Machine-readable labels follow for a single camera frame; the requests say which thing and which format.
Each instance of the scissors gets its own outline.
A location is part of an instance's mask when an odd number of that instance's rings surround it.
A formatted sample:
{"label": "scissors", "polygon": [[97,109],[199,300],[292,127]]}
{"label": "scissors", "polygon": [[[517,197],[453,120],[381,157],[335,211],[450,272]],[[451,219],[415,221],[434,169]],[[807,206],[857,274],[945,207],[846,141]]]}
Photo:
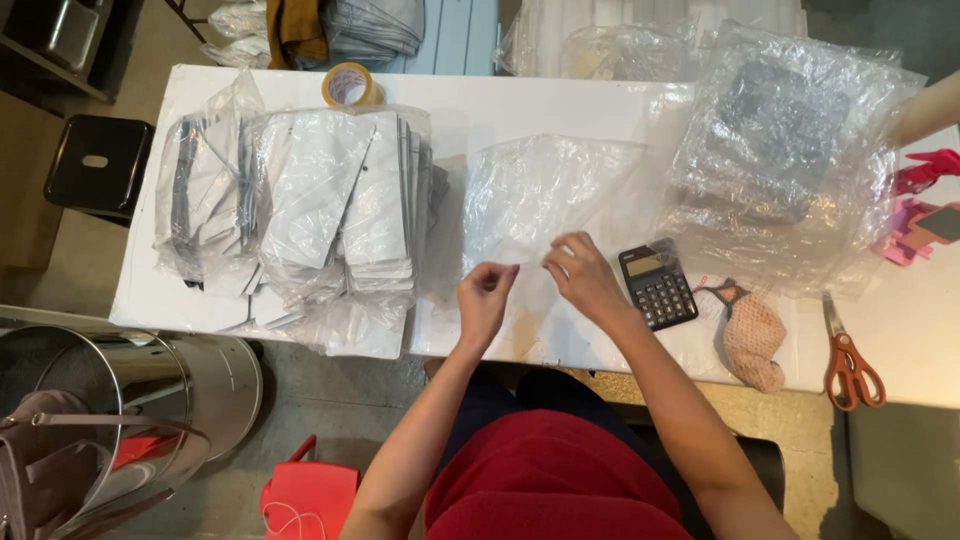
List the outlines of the scissors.
{"label": "scissors", "polygon": [[[827,368],[827,394],[830,396],[830,401],[843,411],[853,410],[857,400],[871,407],[879,407],[887,403],[887,391],[883,388],[883,381],[853,346],[853,339],[843,328],[833,297],[826,291],[824,291],[824,317],[827,319],[827,328],[830,332],[830,365]],[[876,400],[870,393],[867,377],[870,377],[876,388]],[[839,396],[833,394],[835,379],[840,381]],[[844,403],[841,404],[837,400],[838,397],[842,397]]]}

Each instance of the hand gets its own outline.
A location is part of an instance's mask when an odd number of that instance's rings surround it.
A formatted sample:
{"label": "hand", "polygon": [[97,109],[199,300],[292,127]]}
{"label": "hand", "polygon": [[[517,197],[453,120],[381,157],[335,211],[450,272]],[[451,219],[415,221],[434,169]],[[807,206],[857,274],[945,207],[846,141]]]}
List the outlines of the hand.
{"label": "hand", "polygon": [[518,264],[481,262],[457,286],[460,343],[478,352],[477,359],[500,331],[507,295],[519,271]]}
{"label": "hand", "polygon": [[583,231],[561,234],[550,247],[553,250],[543,259],[543,267],[557,282],[560,294],[587,319],[606,330],[611,321],[633,310],[617,284],[613,269],[593,245],[589,234]]}

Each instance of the dark pants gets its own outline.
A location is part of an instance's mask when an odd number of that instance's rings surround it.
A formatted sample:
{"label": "dark pants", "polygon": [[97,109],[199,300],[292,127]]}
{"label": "dark pants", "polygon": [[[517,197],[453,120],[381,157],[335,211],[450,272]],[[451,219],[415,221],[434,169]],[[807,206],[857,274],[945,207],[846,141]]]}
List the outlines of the dark pants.
{"label": "dark pants", "polygon": [[651,451],[607,402],[585,384],[555,369],[536,369],[524,375],[510,393],[483,366],[470,377],[453,429],[446,441],[437,472],[449,463],[474,433],[494,420],[514,412],[545,408],[578,416],[623,441],[663,479],[681,506],[684,525],[706,525],[700,509],[677,469],[661,454]]}

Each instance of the white string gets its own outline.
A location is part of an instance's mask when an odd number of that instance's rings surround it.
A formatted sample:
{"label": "white string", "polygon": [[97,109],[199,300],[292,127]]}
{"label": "white string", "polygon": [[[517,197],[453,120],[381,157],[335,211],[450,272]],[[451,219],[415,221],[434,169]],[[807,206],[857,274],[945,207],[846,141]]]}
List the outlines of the white string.
{"label": "white string", "polygon": [[[277,505],[279,505],[279,506],[283,506],[284,508],[289,508],[290,511],[295,514],[294,517],[293,517],[290,521],[288,521],[286,524],[283,525],[283,527],[280,528],[280,530],[273,530],[272,528],[270,528],[270,520],[267,519],[267,508],[269,508],[271,504],[277,504]],[[303,539],[303,518],[305,518],[305,517],[315,517],[315,518],[317,518],[317,521],[320,522],[320,530],[324,533],[324,538],[323,538],[323,540],[326,540],[326,527],[324,526],[324,520],[320,519],[320,516],[318,516],[317,514],[313,514],[313,513],[311,513],[311,514],[301,514],[301,513],[297,512],[297,510],[296,510],[293,506],[291,506],[290,504],[287,504],[287,503],[276,503],[276,502],[274,502],[274,503],[267,503],[267,505],[263,507],[263,523],[264,523],[264,525],[267,526],[267,530],[268,530],[270,533],[276,534],[276,535],[280,535],[285,529],[287,529],[288,527],[290,527],[290,524],[292,524],[292,523],[294,523],[294,522],[297,522],[297,525],[300,526],[300,540],[304,540],[304,539]]]}

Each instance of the brown bag strap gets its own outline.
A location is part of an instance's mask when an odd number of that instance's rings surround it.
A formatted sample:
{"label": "brown bag strap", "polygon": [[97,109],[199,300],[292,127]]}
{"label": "brown bag strap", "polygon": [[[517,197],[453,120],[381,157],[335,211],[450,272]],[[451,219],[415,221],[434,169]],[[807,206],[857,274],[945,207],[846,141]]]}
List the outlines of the brown bag strap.
{"label": "brown bag strap", "polygon": [[167,420],[165,418],[153,418],[149,416],[127,416],[110,414],[46,414],[40,413],[34,416],[33,424],[35,426],[143,426],[148,428],[168,428],[171,430],[180,430],[194,435],[204,445],[203,458],[198,459],[196,463],[181,475],[173,480],[166,489],[156,493],[126,508],[120,508],[100,516],[94,517],[90,522],[68,532],[60,540],[89,540],[95,538],[104,532],[117,527],[127,520],[139,515],[145,510],[153,507],[161,501],[165,501],[174,495],[174,492],[190,479],[200,469],[200,466],[206,462],[210,455],[210,439],[202,432],[194,430],[183,422]]}

